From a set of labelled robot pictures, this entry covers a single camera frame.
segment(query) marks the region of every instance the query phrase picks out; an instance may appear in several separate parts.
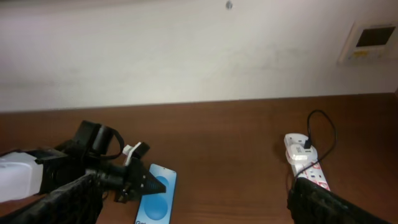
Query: black cable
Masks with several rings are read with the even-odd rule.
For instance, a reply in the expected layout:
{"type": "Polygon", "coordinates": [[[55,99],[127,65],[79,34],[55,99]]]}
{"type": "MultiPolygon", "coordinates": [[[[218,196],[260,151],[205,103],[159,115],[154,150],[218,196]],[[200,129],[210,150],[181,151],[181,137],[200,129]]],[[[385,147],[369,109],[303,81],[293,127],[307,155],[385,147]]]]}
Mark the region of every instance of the black cable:
{"type": "Polygon", "coordinates": [[[292,188],[291,188],[291,189],[294,188],[295,181],[296,181],[296,179],[299,177],[299,175],[300,175],[302,172],[304,172],[304,171],[306,171],[307,169],[311,168],[311,167],[314,166],[315,164],[320,163],[324,158],[326,158],[326,156],[329,155],[329,153],[330,153],[332,150],[334,150],[334,148],[335,148],[335,146],[336,146],[336,142],[337,142],[337,131],[336,131],[335,125],[333,124],[333,122],[331,121],[331,119],[329,118],[329,116],[328,116],[324,111],[322,111],[322,110],[313,110],[313,111],[308,115],[308,118],[307,118],[308,140],[305,141],[304,148],[305,148],[305,149],[309,149],[309,148],[311,147],[311,145],[312,145],[310,118],[311,118],[311,116],[312,116],[313,114],[315,114],[315,113],[321,113],[321,114],[329,121],[331,127],[333,128],[333,133],[334,133],[333,144],[331,145],[331,147],[329,148],[329,150],[327,150],[327,152],[324,153],[323,156],[321,156],[321,158],[317,159],[317,161],[316,161],[314,164],[310,164],[310,165],[306,166],[306,168],[300,170],[300,171],[296,174],[296,176],[295,176],[294,179],[293,179],[293,184],[292,184],[292,188]]]}
{"type": "Polygon", "coordinates": [[[124,139],[122,138],[122,136],[119,134],[119,132],[118,132],[117,130],[115,130],[115,129],[111,129],[111,130],[112,130],[112,133],[114,134],[114,136],[116,137],[116,139],[117,139],[118,142],[119,142],[119,147],[120,147],[119,153],[117,153],[117,154],[115,154],[115,155],[112,155],[112,156],[101,156],[101,157],[99,157],[99,159],[103,159],[103,160],[116,159],[116,158],[119,157],[119,156],[122,154],[122,152],[123,152],[123,148],[124,148],[124,139]]]}

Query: white power strip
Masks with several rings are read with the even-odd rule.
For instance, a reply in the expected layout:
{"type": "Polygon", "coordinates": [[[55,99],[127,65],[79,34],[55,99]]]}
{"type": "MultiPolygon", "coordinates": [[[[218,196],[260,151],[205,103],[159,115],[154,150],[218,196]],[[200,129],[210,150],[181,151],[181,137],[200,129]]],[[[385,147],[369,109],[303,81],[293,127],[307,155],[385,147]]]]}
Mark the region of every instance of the white power strip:
{"type": "MultiPolygon", "coordinates": [[[[294,176],[310,164],[316,163],[318,159],[318,152],[313,146],[310,149],[304,149],[304,143],[307,139],[308,137],[303,134],[290,133],[285,135],[286,158],[292,166],[294,176]]],[[[307,178],[324,189],[330,190],[319,163],[308,168],[298,177],[307,178]]]]}

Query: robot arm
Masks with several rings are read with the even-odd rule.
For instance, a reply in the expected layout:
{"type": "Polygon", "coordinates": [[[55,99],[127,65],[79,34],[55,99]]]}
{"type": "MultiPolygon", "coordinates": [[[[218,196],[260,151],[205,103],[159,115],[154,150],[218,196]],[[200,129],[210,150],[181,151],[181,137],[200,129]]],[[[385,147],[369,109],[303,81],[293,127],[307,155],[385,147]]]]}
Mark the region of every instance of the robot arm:
{"type": "Polygon", "coordinates": [[[129,157],[124,166],[109,162],[121,155],[123,147],[124,141],[116,130],[83,121],[75,137],[55,149],[3,155],[0,158],[0,202],[47,194],[85,174],[94,174],[102,190],[115,190],[115,202],[126,203],[141,195],[165,192],[165,186],[140,161],[149,150],[147,144],[127,146],[124,151],[129,157]],[[120,143],[120,152],[105,156],[113,136],[120,143]]]}

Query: display screen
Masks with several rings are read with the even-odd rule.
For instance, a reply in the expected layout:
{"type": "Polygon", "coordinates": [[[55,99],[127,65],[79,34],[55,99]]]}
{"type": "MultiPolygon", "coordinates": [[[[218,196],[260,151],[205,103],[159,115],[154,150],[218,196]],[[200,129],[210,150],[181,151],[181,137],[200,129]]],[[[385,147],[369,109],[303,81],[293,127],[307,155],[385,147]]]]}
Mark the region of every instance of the display screen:
{"type": "Polygon", "coordinates": [[[359,38],[357,47],[385,45],[390,39],[395,27],[365,29],[359,38]]]}
{"type": "Polygon", "coordinates": [[[177,173],[156,164],[149,172],[165,185],[166,193],[142,196],[135,224],[169,224],[177,173]]]}

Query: smartphone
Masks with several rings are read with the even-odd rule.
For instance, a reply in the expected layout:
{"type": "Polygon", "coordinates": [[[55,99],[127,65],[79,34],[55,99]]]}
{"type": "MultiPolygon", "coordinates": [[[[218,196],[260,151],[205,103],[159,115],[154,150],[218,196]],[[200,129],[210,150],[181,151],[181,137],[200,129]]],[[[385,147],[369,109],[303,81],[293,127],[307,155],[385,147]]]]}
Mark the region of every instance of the smartphone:
{"type": "Polygon", "coordinates": [[[169,224],[177,173],[156,164],[149,172],[166,186],[166,193],[142,196],[135,224],[169,224]]]}

